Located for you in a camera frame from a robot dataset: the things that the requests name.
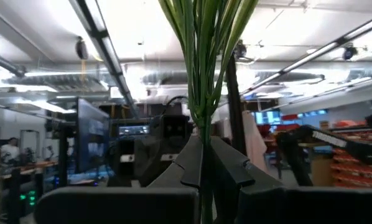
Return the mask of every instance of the person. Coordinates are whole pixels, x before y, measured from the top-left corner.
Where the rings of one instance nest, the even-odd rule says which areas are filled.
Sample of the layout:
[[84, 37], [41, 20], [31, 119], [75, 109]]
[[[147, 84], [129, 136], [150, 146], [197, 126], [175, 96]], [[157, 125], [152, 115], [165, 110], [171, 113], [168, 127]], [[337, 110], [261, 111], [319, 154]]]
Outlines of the person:
[[17, 142], [17, 138], [10, 138], [7, 144], [1, 146], [1, 159], [5, 163], [11, 160], [19, 160], [20, 149], [17, 146]]

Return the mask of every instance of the white sign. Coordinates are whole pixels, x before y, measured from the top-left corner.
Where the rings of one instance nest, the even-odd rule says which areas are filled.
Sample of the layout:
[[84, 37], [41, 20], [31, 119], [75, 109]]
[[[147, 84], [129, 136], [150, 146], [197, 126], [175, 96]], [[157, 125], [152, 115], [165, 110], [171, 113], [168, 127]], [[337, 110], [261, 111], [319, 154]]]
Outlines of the white sign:
[[341, 139], [337, 139], [333, 136], [329, 136], [329, 135], [326, 135], [326, 134], [323, 134], [323, 133], [320, 133], [318, 131], [313, 131], [313, 135], [312, 135], [313, 138], [316, 138], [316, 139], [319, 139], [323, 142], [327, 142], [327, 143], [330, 143], [334, 146], [338, 146], [340, 148], [344, 148], [346, 146], [346, 141], [344, 140], [341, 140]]

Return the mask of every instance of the computer monitor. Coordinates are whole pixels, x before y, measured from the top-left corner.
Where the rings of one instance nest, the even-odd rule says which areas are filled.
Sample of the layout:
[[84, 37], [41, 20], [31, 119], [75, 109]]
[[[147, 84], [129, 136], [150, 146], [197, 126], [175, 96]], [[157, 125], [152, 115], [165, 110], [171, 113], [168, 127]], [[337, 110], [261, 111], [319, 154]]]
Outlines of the computer monitor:
[[76, 169], [85, 172], [102, 165], [109, 147], [109, 115], [86, 100], [77, 100]]

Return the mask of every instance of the white shirt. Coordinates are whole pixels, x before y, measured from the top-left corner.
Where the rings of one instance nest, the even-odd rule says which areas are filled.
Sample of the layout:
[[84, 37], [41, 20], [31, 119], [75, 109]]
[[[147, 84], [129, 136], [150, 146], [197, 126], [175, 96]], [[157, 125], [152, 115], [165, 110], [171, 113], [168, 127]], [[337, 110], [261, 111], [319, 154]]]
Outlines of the white shirt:
[[19, 155], [20, 150], [17, 146], [11, 146], [10, 144], [6, 144], [1, 147], [1, 157], [5, 157], [5, 162], [11, 159], [17, 159]]

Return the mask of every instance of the green plant stalk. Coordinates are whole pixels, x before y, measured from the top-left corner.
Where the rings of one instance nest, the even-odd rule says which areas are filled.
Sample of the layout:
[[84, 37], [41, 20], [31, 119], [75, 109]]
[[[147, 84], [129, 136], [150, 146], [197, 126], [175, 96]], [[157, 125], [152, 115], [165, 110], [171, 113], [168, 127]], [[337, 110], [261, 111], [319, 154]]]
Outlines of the green plant stalk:
[[[213, 223], [211, 116], [218, 107], [225, 70], [258, 0], [158, 0], [179, 39], [187, 69], [188, 107], [203, 144], [202, 221]], [[217, 56], [220, 72], [215, 84]]]

